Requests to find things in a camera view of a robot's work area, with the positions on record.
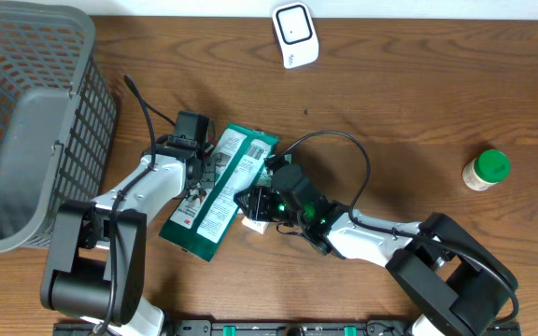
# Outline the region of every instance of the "bottle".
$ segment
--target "bottle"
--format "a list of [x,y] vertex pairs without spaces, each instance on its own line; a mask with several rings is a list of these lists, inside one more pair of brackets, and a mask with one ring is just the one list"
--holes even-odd
[[502,182],[510,172],[510,159],[500,150],[489,149],[464,167],[462,178],[468,188],[484,191]]

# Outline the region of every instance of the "gray plastic basket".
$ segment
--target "gray plastic basket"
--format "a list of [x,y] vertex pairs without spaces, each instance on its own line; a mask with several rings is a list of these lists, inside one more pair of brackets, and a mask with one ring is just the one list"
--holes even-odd
[[93,42],[75,8],[0,2],[0,252],[47,247],[60,204],[99,190],[116,108]]

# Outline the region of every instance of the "green package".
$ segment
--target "green package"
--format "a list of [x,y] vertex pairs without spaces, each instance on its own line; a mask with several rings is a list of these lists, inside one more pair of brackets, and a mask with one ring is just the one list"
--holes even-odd
[[230,123],[211,154],[217,161],[215,187],[203,200],[182,200],[159,235],[210,261],[238,211],[234,194],[255,183],[277,141],[275,136]]

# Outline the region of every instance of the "white backdrop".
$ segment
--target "white backdrop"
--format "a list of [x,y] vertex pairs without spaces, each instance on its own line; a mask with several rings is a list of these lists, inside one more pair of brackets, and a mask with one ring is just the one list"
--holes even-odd
[[[91,15],[269,17],[276,0],[31,0]],[[306,0],[314,17],[538,20],[538,0]]]

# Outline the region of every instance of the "wood grain surface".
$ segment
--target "wood grain surface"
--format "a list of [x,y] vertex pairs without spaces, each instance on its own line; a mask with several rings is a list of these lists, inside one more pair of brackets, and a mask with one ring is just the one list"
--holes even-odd
[[[286,71],[266,19],[93,19],[96,60],[120,110],[102,191],[133,171],[149,140],[123,74],[151,105],[172,117],[204,113],[218,134],[234,121],[278,135],[282,149],[317,130],[348,132],[373,165],[359,208],[391,220],[433,211],[456,219],[516,275],[523,335],[538,335],[538,22],[316,20],[319,59]],[[157,134],[172,131],[153,118]],[[491,147],[509,155],[513,172],[471,191],[462,167]],[[338,137],[310,140],[295,156],[344,203],[363,178],[360,152]],[[156,234],[176,205],[149,227],[145,288],[176,318],[419,315],[384,269],[322,257],[297,237],[259,235],[239,219],[217,256],[201,261]],[[64,319],[39,302],[46,255],[0,255],[0,334],[47,335]]]

